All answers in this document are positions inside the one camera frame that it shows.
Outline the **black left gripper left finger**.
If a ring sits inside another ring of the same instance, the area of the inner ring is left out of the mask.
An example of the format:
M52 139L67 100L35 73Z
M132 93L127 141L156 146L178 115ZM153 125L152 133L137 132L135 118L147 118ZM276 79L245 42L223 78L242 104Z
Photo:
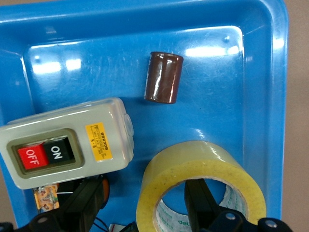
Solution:
M105 205L106 178L89 178L58 209L37 215L28 226L31 232L90 232Z

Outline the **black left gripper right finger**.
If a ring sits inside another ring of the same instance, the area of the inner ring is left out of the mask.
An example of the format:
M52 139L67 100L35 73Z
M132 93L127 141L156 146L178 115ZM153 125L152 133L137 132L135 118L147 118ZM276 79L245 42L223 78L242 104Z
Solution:
M192 232L243 232L243 215L219 206L204 179L186 180L184 200Z

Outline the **yellow packing tape roll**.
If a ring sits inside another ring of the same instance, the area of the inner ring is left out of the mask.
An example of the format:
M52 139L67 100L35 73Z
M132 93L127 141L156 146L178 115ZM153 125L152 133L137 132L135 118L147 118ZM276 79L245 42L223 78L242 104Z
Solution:
M139 232L192 232L188 216L168 208L162 198L186 180L200 178L226 185L220 206L240 211L252 224L266 217L261 189L226 150L189 141L162 150L147 165L136 211Z

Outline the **small brown black part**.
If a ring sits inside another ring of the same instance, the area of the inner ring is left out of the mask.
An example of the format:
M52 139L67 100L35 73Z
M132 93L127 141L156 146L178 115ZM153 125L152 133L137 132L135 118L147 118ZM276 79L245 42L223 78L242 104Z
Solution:
M97 206L99 209L103 209L106 206L110 195L109 180L104 175L102 178L103 189L98 191L99 202L97 203ZM70 196L75 193L82 182L83 180L79 179L34 188L33 195L38 212L44 213L63 206Z

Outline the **white circuit breaker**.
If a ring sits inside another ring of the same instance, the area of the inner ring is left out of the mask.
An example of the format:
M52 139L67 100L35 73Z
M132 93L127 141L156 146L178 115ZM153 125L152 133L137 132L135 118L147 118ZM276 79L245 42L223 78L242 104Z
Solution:
M131 222L124 225L111 224L109 226L109 232L139 232L136 222Z

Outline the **small dark block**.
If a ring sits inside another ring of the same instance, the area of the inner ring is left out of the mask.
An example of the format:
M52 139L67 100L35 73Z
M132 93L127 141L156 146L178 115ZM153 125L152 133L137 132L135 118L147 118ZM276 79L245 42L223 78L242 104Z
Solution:
M183 67L182 56L151 52L144 99L151 102L174 104L177 100Z

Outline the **blue plastic tray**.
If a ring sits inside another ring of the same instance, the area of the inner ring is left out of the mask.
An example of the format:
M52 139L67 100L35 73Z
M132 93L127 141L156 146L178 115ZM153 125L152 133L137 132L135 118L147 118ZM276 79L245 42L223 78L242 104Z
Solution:
M289 19L283 0L64 0L0 7L0 125L119 97L134 158L98 217L135 220L144 170L176 143L227 150L281 218ZM144 99L151 52L182 56L177 100Z

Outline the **grey on-off switch box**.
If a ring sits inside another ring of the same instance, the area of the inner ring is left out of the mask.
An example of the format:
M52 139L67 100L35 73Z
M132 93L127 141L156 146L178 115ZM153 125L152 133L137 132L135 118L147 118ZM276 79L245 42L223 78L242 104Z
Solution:
M9 122L0 153L15 185L31 189L127 167L133 134L123 102L109 98Z

